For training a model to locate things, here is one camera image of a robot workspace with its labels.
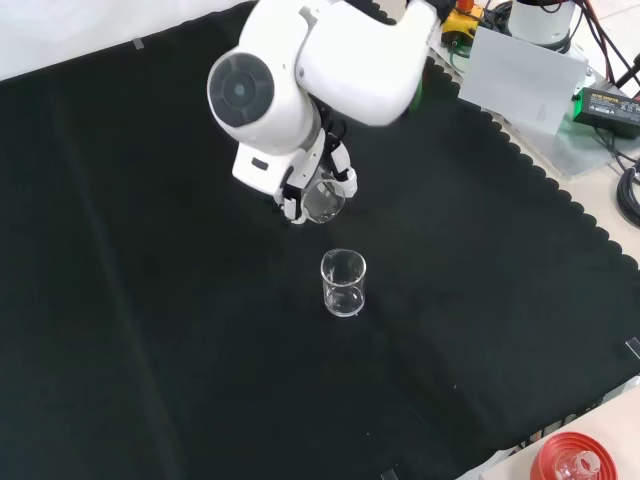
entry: scalloped edge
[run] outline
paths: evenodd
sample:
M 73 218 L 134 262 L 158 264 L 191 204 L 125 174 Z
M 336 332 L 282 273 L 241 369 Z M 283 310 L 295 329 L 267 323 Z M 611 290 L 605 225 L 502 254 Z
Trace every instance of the scalloped edge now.
M 443 75 L 445 79 L 447 79 L 447 81 L 455 85 L 459 90 L 460 89 L 459 80 L 462 80 L 462 77 L 457 72 L 455 72 L 455 70 L 451 69 L 448 65 L 443 65 L 441 63 L 442 62 L 441 60 L 438 60 L 437 58 L 433 57 L 433 54 L 434 52 L 430 52 L 429 57 L 427 58 L 427 63 L 425 65 L 425 68 L 428 68 L 431 70 L 429 72 L 429 75 L 434 75 L 434 74 Z M 491 124 L 490 128 L 492 130 L 496 130 L 498 135 L 505 139 L 509 147 L 516 150 L 516 153 L 517 153 L 516 156 L 521 162 L 525 163 L 528 168 L 530 168 L 533 172 L 537 173 L 536 176 L 540 176 L 540 178 L 544 182 L 550 185 L 555 190 L 555 193 L 559 197 L 561 197 L 562 201 L 567 203 L 570 206 L 570 208 L 575 208 L 576 210 L 580 211 L 580 215 L 582 216 L 582 223 L 588 226 L 587 230 L 591 231 L 594 236 L 598 237 L 598 239 L 603 239 L 603 236 L 605 237 L 603 240 L 605 240 L 606 242 L 609 257 L 619 258 L 620 265 L 622 267 L 626 269 L 633 269 L 635 273 L 638 273 L 640 270 L 639 261 L 636 260 L 631 255 L 624 253 L 624 249 L 622 248 L 622 245 L 620 245 L 615 240 L 611 239 L 611 234 L 609 233 L 609 231 L 607 231 L 605 228 L 603 228 L 598 224 L 598 219 L 596 218 L 596 216 L 588 213 L 581 203 L 574 201 L 573 196 L 571 195 L 570 192 L 560 188 L 560 184 L 558 183 L 558 181 L 549 177 L 544 167 L 537 165 L 534 162 L 532 157 L 530 157 L 525 153 L 522 153 L 522 147 L 517 143 L 515 143 L 513 139 L 513 135 L 510 134 L 508 131 L 505 131 L 504 126 L 495 119 L 494 115 L 491 112 L 480 109 L 480 114 L 481 114 L 480 116 L 483 117 L 483 118 L 480 118 L 480 121 L 485 123 L 490 122 Z

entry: yellow tool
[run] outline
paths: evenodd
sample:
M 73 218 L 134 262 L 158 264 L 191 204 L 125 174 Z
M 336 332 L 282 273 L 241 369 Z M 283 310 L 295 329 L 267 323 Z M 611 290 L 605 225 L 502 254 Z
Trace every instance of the yellow tool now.
M 484 9 L 473 0 L 458 0 L 456 8 L 442 24 L 442 43 L 446 46 L 471 46 Z

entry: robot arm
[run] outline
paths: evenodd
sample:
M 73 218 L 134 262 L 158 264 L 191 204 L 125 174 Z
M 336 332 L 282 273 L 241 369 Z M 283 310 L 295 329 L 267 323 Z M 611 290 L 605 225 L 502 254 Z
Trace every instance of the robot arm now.
M 367 125 L 388 125 L 413 98 L 437 22 L 424 0 L 411 0 L 397 25 L 342 0 L 260 0 L 207 83 L 215 119 L 239 142 L 233 175 L 298 223 L 303 191 L 323 163 L 353 196 L 346 148 L 324 131 L 309 94 Z
M 346 2 L 325 9 L 298 59 L 298 83 L 335 110 L 370 126 L 396 120 L 422 77 L 435 9 L 413 0 L 397 25 L 384 25 Z

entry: black tablecloth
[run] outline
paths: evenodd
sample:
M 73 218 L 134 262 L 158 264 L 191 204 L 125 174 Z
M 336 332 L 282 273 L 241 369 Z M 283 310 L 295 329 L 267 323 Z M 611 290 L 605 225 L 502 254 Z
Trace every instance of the black tablecloth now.
M 0 86 L 3 476 L 452 479 L 638 370 L 636 263 L 433 65 L 416 115 L 351 128 L 332 223 L 233 180 L 205 83 L 245 16 Z

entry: red cap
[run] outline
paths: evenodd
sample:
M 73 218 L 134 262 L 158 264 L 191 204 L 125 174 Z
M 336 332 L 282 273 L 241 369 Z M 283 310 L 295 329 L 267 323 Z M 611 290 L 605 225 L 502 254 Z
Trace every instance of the red cap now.
M 569 453 L 590 451 L 600 458 L 600 472 L 596 480 L 617 480 L 616 466 L 602 445 L 581 433 L 566 432 L 554 435 L 538 452 L 531 466 L 531 480 L 556 480 L 555 465 L 558 458 Z

